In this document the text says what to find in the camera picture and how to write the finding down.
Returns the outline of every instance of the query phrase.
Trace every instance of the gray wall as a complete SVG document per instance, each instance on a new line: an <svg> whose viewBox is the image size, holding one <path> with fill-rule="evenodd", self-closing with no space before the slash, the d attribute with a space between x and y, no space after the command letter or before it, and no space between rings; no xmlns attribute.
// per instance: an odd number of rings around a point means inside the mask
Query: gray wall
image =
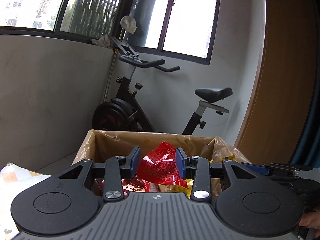
<svg viewBox="0 0 320 240"><path fill-rule="evenodd" d="M0 169L38 170L79 149L111 57L89 44L0 35Z"/></svg>
<svg viewBox="0 0 320 240"><path fill-rule="evenodd" d="M165 57L167 66L179 65L181 70L175 73L163 73L156 69L136 70L131 88L134 88L135 82L143 84L136 98L157 131L169 133L183 131L200 99L194 94L195 89L231 87L234 94L218 103L229 109L230 114L220 116L215 111L207 109L202 119L207 122L206 126L203 130L197 128L193 135L221 136L228 143L234 144L235 134L238 134L243 120L243 112L240 113L238 109L245 112L247 108L257 69L255 58L259 56L257 54L259 48L255 50L255 46L262 40L261 30L257 27L261 25L262 14L259 12L258 16L252 15L256 13L255 9L262 10L262 8L260 8L261 3L253 6L255 3L256 0L221 0L209 66ZM162 58L148 54L140 56L146 60ZM116 94L118 88L115 79L123 75L126 69L126 63L116 61L109 98Z"/></svg>

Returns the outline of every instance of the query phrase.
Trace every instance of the adjustment knob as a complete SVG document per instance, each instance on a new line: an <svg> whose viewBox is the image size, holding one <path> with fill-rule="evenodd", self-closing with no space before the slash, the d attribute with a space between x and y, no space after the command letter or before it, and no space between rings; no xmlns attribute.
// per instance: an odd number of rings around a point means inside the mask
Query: adjustment knob
<svg viewBox="0 0 320 240"><path fill-rule="evenodd" d="M122 77L118 77L117 80L116 80L116 82L117 82L118 84L121 84L121 82L122 82Z"/></svg>
<svg viewBox="0 0 320 240"><path fill-rule="evenodd" d="M140 90L143 86L140 83L136 83L136 85L134 86L136 89Z"/></svg>
<svg viewBox="0 0 320 240"><path fill-rule="evenodd" d="M205 124L206 124L206 122L205 122L205 121L202 121L202 122L200 123L200 129L203 129L203 127L205 126Z"/></svg>

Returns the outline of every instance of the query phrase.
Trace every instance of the metal bolt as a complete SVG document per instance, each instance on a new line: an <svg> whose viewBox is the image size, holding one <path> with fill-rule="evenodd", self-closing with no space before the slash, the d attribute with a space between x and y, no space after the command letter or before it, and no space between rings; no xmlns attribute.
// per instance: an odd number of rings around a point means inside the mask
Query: metal bolt
<svg viewBox="0 0 320 240"><path fill-rule="evenodd" d="M119 198L121 197L121 193L119 191L116 191L116 190L110 190L106 193L105 195L107 198Z"/></svg>
<svg viewBox="0 0 320 240"><path fill-rule="evenodd" d="M197 190L193 193L196 198L206 198L209 196L209 192L205 190Z"/></svg>

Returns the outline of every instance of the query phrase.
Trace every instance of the brown wooden panel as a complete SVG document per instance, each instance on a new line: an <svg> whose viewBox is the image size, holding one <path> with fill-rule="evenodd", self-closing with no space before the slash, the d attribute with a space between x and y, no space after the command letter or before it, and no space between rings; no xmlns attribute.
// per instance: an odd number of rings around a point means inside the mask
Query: brown wooden panel
<svg viewBox="0 0 320 240"><path fill-rule="evenodd" d="M235 146L253 163L287 163L302 132L316 73L313 0L266 0L256 91Z"/></svg>

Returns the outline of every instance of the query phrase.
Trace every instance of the ribbed gray surface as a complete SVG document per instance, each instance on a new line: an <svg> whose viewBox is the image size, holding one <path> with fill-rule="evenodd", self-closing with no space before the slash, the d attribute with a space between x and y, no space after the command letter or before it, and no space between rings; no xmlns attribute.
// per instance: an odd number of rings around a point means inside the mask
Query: ribbed gray surface
<svg viewBox="0 0 320 240"><path fill-rule="evenodd" d="M39 240L25 233L14 240ZM184 193L130 193L118 203L105 204L98 216L85 228L52 240L252 240L223 225L210 205L196 203ZM297 240L289 233L268 238Z"/></svg>

